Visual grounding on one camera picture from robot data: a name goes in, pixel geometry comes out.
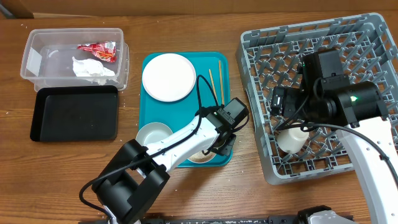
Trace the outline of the pink bowl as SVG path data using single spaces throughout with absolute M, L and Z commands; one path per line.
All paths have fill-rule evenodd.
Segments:
M 194 155 L 190 156 L 188 158 L 188 160 L 190 162 L 193 162 L 195 164 L 204 164 L 206 162 L 209 162 L 212 160 L 212 158 L 214 158 L 216 156 L 216 154 L 214 152 L 211 151 L 200 151 L 195 153 Z

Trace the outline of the white paper cup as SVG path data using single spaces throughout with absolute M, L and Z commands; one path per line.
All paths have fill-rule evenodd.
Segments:
M 309 137 L 309 132 L 304 132 L 300 128 L 291 128 L 281 131 L 277 135 L 279 148 L 288 154 L 299 152 Z

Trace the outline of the grey bowl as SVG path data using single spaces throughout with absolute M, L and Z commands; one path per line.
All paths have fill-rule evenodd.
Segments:
M 172 130 L 165 124 L 159 122 L 153 122 L 144 125 L 137 133 L 136 141 L 144 146 L 153 142 L 161 141 L 170 135 Z

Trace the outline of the red snack wrapper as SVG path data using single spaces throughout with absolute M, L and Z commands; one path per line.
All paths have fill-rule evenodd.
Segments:
M 98 42 L 94 44 L 82 44 L 77 49 L 90 52 L 96 58 L 113 63 L 116 61 L 116 43 L 113 41 Z

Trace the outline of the white napkin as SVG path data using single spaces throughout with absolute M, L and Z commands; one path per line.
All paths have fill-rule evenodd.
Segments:
M 98 85 L 105 85 L 108 80 L 116 80 L 116 74 L 94 59 L 77 60 L 72 57 L 73 72 L 77 77 Z

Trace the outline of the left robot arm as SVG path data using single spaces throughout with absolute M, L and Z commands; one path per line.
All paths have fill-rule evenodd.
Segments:
M 89 182 L 100 211 L 114 223 L 135 223 L 155 202 L 172 169 L 198 152 L 221 154 L 247 115 L 246 109 L 230 106 L 200 108 L 188 125 L 163 140 L 146 145 L 128 141 Z

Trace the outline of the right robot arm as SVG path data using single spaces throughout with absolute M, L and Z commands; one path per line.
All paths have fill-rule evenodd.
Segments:
M 291 153 L 292 142 L 316 128 L 329 128 L 347 151 L 373 223 L 397 223 L 397 152 L 392 124 L 379 88 L 370 81 L 352 84 L 337 50 L 304 56 L 298 67 L 299 88 L 276 87 L 271 115 L 286 120 L 277 127 Z

